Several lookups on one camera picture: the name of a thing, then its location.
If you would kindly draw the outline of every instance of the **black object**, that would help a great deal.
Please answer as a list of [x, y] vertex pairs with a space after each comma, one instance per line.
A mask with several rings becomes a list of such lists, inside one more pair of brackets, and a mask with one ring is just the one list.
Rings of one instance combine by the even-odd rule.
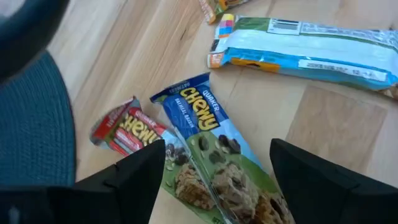
[[162, 181], [164, 140], [65, 187], [1, 187], [0, 223], [148, 223]]
[[26, 0], [15, 14], [0, 23], [0, 83], [19, 73], [46, 48], [68, 3], [69, 0]]
[[270, 156], [296, 224], [398, 223], [398, 189], [280, 139]]

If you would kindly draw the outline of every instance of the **teal fabric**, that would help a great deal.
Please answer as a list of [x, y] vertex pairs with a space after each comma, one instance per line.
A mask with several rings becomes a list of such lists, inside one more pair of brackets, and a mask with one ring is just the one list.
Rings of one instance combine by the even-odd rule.
[[0, 85], [0, 185], [73, 185], [75, 128], [53, 58]]

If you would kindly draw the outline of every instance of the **quaker chewy granola bar wrapper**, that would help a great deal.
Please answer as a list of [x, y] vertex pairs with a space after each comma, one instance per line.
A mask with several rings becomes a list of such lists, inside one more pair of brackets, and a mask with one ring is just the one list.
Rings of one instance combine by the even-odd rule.
[[225, 14], [208, 67], [226, 63], [378, 91], [398, 99], [398, 31]]
[[226, 223], [293, 223], [283, 197], [209, 86], [209, 73], [151, 98], [161, 103]]
[[102, 117], [93, 127], [91, 141], [128, 156], [144, 146], [164, 139], [166, 160], [162, 187], [208, 223], [222, 223], [206, 185], [189, 160], [183, 143], [165, 126], [146, 116], [136, 98]]
[[199, 0], [201, 9], [205, 13], [207, 23], [211, 24], [216, 16], [224, 13], [230, 7], [238, 6], [249, 0]]

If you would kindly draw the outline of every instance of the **wooden floor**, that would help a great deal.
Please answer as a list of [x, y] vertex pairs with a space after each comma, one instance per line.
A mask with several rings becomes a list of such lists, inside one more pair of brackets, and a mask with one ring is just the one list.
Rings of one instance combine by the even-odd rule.
[[[396, 0], [252, 0], [232, 12], [397, 29], [395, 9]], [[203, 19], [198, 0], [71, 1], [49, 50], [73, 104], [78, 179], [121, 158], [95, 148], [88, 139], [94, 122], [118, 103], [136, 95], [145, 113], [169, 124], [149, 97], [208, 70], [205, 57], [215, 27]], [[270, 140], [281, 138], [398, 187], [398, 102], [345, 86], [236, 66], [213, 70], [211, 87], [268, 172], [272, 173]], [[160, 190], [151, 223], [188, 222], [202, 223]]]

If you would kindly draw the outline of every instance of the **white and blue package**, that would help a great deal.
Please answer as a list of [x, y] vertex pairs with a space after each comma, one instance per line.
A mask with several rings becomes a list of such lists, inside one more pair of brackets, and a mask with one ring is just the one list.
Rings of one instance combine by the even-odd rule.
[[378, 91], [398, 100], [398, 30], [225, 14], [208, 66], [227, 63]]

